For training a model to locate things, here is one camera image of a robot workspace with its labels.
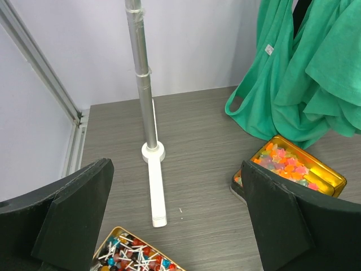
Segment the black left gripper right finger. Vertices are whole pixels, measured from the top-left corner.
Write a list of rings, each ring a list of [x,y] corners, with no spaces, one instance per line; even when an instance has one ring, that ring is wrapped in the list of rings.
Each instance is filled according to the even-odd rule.
[[[251,161],[241,179],[263,270],[360,270],[360,204]]]

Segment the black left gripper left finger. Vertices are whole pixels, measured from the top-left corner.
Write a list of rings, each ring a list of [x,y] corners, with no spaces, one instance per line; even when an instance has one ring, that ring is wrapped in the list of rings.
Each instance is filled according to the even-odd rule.
[[[1,270],[90,270],[114,166],[99,159],[1,202]]]

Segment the gold tin star candies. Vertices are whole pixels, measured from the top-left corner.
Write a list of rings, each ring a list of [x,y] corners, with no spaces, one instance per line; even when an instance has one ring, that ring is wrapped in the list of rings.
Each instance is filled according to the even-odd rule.
[[[280,135],[271,138],[250,161],[282,178],[335,198],[347,184],[344,176]]]

